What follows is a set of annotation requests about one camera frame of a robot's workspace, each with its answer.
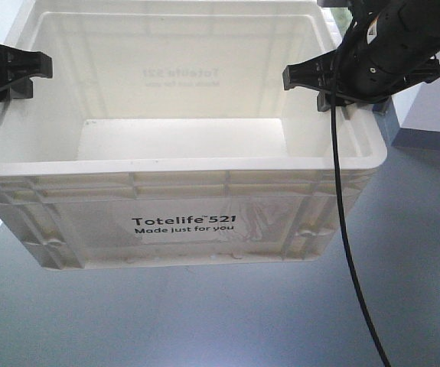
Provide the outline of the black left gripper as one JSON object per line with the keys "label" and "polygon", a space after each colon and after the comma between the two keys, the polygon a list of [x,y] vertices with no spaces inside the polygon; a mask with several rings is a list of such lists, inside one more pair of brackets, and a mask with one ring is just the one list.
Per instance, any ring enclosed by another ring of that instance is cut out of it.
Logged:
{"label": "black left gripper", "polygon": [[[52,58],[40,51],[19,50],[0,44],[0,67],[9,82],[33,76],[51,79]],[[32,99],[33,82],[25,79],[0,90],[0,102],[12,99]]]}

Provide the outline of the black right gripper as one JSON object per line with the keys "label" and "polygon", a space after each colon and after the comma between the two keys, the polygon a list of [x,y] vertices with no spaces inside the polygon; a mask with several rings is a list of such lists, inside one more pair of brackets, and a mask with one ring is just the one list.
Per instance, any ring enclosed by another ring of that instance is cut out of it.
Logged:
{"label": "black right gripper", "polygon": [[318,91],[316,109],[354,102],[378,103],[419,83],[440,77],[440,1],[352,1],[353,24],[339,51],[337,85],[332,98],[335,51],[282,72],[285,91],[304,87]]}

